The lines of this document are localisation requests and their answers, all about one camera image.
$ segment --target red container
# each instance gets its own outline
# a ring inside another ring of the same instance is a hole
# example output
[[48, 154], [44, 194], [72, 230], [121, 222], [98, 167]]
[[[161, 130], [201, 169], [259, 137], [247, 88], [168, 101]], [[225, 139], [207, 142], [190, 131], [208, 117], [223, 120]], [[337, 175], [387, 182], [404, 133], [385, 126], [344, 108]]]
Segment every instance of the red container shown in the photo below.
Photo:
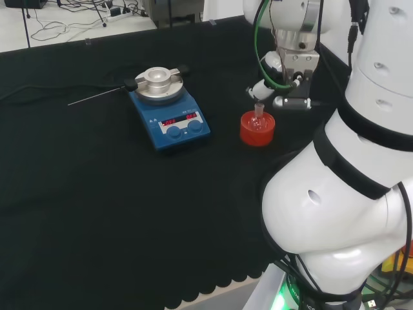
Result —
[[276, 121], [270, 114], [264, 112], [263, 117], [267, 122], [267, 128], [265, 130], [252, 130], [248, 124], [254, 116], [254, 111], [247, 112], [242, 116], [240, 136], [243, 142], [248, 145], [253, 147], [264, 147], [270, 144], [274, 137]]

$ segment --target green cable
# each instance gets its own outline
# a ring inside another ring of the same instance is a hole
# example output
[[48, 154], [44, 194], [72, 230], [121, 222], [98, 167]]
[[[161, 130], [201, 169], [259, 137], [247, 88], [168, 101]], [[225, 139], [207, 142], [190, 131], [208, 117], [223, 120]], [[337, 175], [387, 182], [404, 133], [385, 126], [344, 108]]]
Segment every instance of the green cable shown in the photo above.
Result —
[[260, 59], [259, 59], [259, 55], [258, 55], [258, 48], [257, 48], [258, 28], [259, 28], [259, 24], [261, 23], [261, 18], [263, 17], [263, 14], [264, 14], [264, 12], [265, 12], [265, 9], [266, 9], [267, 6], [268, 6], [268, 2], [269, 2], [269, 1], [270, 1], [270, 0], [265, 0], [264, 6], [263, 6], [263, 8], [261, 9], [261, 11], [260, 11], [260, 13], [259, 13], [259, 15], [258, 15], [257, 25], [256, 25], [256, 28], [254, 29], [254, 47], [255, 47], [255, 50], [256, 50], [256, 56], [257, 56], [257, 59], [258, 59], [259, 68], [261, 69], [261, 72], [262, 72], [263, 75], [264, 75], [265, 81], [267, 81], [268, 83], [270, 83], [270, 85], [271, 85], [272, 87], [274, 87], [274, 88], [288, 89], [288, 88], [291, 88], [292, 85], [280, 85], [280, 84], [277, 84], [276, 82], [274, 82], [274, 81], [271, 79], [271, 77], [265, 72], [265, 70], [264, 70], [264, 68], [263, 68], [263, 66], [262, 66], [262, 64], [261, 64], [261, 61], [260, 61]]

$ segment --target white floor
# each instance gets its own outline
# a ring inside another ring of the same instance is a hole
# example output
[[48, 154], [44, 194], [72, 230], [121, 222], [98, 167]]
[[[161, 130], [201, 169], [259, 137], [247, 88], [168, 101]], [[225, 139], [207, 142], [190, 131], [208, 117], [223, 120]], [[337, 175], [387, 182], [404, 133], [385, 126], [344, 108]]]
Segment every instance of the white floor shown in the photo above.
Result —
[[[135, 1], [133, 0], [125, 0], [125, 2], [127, 5], [129, 3], [135, 3]], [[123, 1], [114, 0], [114, 5], [123, 5]], [[30, 38], [30, 45], [32, 47], [62, 43], [67, 41], [77, 41], [86, 38], [112, 36], [128, 32], [156, 29], [155, 24], [150, 20], [149, 17], [140, 17], [138, 15], [133, 15], [118, 21], [106, 23], [107, 27], [103, 27], [96, 11], [84, 10], [81, 12], [73, 13], [59, 8], [57, 6], [57, 3], [55, 2], [47, 2], [42, 9], [36, 10], [36, 12], [38, 20], [40, 20], [43, 25], [46, 25], [49, 21], [60, 21], [65, 24], [90, 24], [94, 21], [96, 21], [96, 23], [88, 26], [73, 25], [78, 27], [93, 27], [93, 29], [67, 29], [67, 33], [60, 34], [57, 38], [49, 39], [47, 41], [36, 41], [35, 39]], [[42, 29], [42, 26], [38, 21], [36, 21], [34, 10], [29, 10], [29, 14], [31, 18], [26, 19], [26, 22], [29, 36], [31, 36], [38, 30]], [[103, 18], [105, 18], [106, 16], [104, 12], [101, 12], [101, 15]], [[48, 39], [58, 35], [58, 33], [62, 31], [64, 31], [64, 28], [62, 27], [57, 27], [45, 31], [42, 30], [40, 31], [40, 33], [36, 34], [34, 38]], [[26, 32], [21, 10], [16, 8], [7, 8], [3, 0], [0, 0], [0, 52], [18, 50], [21, 48], [27, 48]]]

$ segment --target yellow object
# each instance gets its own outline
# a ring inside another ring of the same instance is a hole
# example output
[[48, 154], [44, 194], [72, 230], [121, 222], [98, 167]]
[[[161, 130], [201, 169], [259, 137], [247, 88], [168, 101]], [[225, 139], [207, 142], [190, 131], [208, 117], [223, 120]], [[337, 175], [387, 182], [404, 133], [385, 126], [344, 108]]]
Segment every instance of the yellow object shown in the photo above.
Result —
[[[403, 257], [404, 257], [403, 253], [400, 252], [399, 261], [398, 261], [398, 271], [400, 270]], [[393, 254], [392, 256], [390, 256], [383, 262], [383, 264], [381, 265], [381, 271], [383, 273], [391, 273], [393, 271], [393, 265], [394, 265], [395, 258], [396, 258], [396, 254]], [[405, 272], [413, 275], [413, 258], [408, 259]]]

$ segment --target power strip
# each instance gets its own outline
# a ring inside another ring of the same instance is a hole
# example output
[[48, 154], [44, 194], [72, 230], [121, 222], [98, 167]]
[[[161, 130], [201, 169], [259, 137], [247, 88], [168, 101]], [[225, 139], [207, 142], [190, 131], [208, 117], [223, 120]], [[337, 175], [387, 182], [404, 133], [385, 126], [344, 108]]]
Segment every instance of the power strip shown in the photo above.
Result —
[[132, 16], [132, 14], [133, 14], [132, 12], [129, 12], [129, 13], [125, 13], [125, 14], [121, 14], [121, 15], [117, 15], [117, 16], [108, 16], [108, 22], [118, 21], [120, 19], [124, 19], [124, 18], [127, 18], [129, 16]]

